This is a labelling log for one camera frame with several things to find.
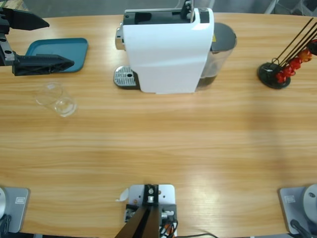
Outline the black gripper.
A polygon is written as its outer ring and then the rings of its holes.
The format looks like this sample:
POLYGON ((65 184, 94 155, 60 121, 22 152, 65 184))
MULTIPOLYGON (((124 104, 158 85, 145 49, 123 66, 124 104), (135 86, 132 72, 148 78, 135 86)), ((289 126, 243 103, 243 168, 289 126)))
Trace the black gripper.
MULTIPOLYGON (((19 30, 36 30, 49 27, 39 16, 11 8, 0 8, 0 65, 10 65, 14 56, 6 35, 10 28, 19 30)), ((59 55, 37 54, 35 56, 16 55, 12 66, 15 76, 44 75, 64 71, 74 65, 74 61, 59 55)))

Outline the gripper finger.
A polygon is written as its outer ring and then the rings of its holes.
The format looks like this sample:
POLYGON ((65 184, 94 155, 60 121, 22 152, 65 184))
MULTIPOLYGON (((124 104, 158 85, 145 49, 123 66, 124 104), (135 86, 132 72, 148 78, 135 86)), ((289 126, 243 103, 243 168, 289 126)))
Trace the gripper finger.
POLYGON ((308 43, 308 50, 311 54, 317 55, 317 39, 311 40, 308 43))

